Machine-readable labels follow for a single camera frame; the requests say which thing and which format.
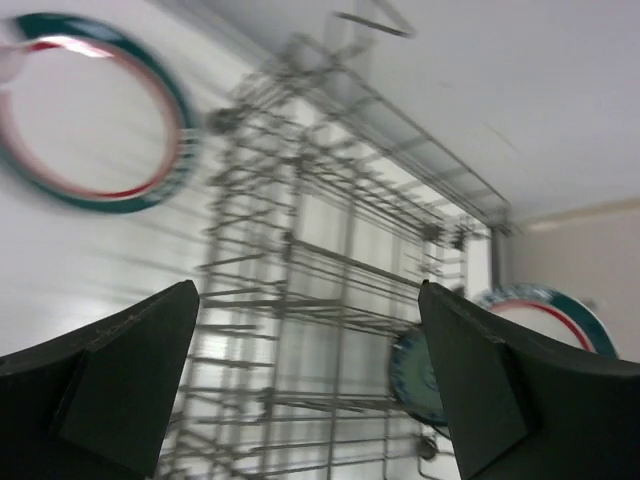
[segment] blurry plate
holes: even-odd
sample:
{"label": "blurry plate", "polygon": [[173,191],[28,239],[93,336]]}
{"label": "blurry plate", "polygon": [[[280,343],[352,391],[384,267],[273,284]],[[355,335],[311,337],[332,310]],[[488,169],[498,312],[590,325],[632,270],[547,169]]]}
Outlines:
{"label": "blurry plate", "polygon": [[480,294],[488,311],[568,345],[617,358],[604,325],[582,302],[541,285],[519,283]]}
{"label": "blurry plate", "polygon": [[389,389],[396,401],[404,406],[405,412],[415,420],[431,426],[447,424],[429,348],[420,328],[402,333],[392,344]]}

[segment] wire grid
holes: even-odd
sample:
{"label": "wire grid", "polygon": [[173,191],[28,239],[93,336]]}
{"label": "wire grid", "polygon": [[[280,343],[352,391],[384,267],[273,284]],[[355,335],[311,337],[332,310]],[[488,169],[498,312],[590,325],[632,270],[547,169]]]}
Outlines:
{"label": "wire grid", "polygon": [[313,113],[314,89],[368,47],[301,72],[305,44],[234,92],[241,121],[209,181],[202,313],[158,478],[391,478],[407,462],[440,478],[416,454],[437,435],[389,396],[387,356],[419,319],[421,281],[464,284],[466,244],[486,229],[396,167],[401,146],[354,130],[379,96]]}

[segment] wire rack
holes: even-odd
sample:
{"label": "wire rack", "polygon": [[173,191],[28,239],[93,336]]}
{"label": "wire rack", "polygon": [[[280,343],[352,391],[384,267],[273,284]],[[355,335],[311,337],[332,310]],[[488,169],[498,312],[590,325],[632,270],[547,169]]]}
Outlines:
{"label": "wire rack", "polygon": [[[421,281],[464,285],[480,220],[504,205],[456,206],[442,184],[455,172],[426,184],[397,167],[394,156],[432,142],[426,132],[381,145],[353,120],[389,108],[345,66],[369,47],[327,52],[296,36],[207,119],[226,146],[208,180],[202,312],[157,478],[391,479],[410,465],[437,480],[436,464],[453,462],[451,444],[390,397],[387,356],[418,321]],[[309,49],[318,61],[302,67]],[[359,93],[337,104],[323,86],[345,75]],[[437,447],[429,462],[420,439]]]}

